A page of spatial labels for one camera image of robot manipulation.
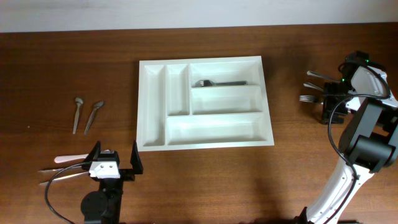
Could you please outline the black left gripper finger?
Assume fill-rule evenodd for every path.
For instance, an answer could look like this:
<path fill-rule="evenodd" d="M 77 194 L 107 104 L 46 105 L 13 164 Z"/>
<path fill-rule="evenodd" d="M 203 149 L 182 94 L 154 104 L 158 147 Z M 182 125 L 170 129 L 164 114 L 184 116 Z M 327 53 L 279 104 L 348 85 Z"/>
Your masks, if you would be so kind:
<path fill-rule="evenodd" d="M 142 165 L 141 158 L 139 157 L 137 141 L 134 141 L 132 145 L 130 164 L 132 165 L 132 170 L 135 174 L 143 174 L 144 167 Z"/>
<path fill-rule="evenodd" d="M 97 161 L 100 152 L 101 152 L 101 142 L 97 141 L 93 149 L 83 160 L 83 165 L 81 166 L 81 168 L 83 170 L 89 170 L 92 162 Z"/>

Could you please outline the steel fork dark handle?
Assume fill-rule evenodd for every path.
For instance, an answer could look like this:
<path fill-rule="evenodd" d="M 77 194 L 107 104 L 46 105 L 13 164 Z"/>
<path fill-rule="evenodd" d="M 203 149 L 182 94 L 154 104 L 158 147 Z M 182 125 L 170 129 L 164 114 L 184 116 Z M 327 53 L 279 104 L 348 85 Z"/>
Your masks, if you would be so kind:
<path fill-rule="evenodd" d="M 194 88 L 201 87 L 212 87 L 212 86 L 239 86 L 247 85 L 247 81 L 235 81 L 235 82 L 214 82 L 212 80 L 199 80 L 193 84 Z"/>

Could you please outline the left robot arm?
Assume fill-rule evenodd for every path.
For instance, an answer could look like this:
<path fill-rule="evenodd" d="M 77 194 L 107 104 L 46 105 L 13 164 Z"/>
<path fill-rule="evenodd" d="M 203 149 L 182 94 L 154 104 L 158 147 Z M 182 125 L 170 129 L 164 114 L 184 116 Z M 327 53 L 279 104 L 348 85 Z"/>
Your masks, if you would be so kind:
<path fill-rule="evenodd" d="M 137 143 L 132 145 L 130 169 L 119 168 L 117 151 L 101 150 L 98 141 L 83 160 L 82 169 L 99 183 L 99 189 L 88 193 L 81 201 L 80 209 L 85 223 L 119 223 L 123 185 L 135 181 L 144 168 L 139 157 Z"/>

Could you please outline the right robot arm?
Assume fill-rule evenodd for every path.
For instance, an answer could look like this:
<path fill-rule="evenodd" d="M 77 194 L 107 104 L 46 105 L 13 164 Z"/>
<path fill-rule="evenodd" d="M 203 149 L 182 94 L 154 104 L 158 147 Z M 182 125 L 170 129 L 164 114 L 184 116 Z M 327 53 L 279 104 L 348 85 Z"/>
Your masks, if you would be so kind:
<path fill-rule="evenodd" d="M 293 223 L 339 223 L 355 193 L 374 174 L 397 160 L 397 100 L 387 83 L 385 66 L 355 51 L 338 66 L 341 79 L 328 76 L 322 97 L 302 95 L 300 101 L 321 104 L 322 124 L 331 129 L 351 113 L 338 143 L 328 138 L 339 159 L 320 196 Z"/>

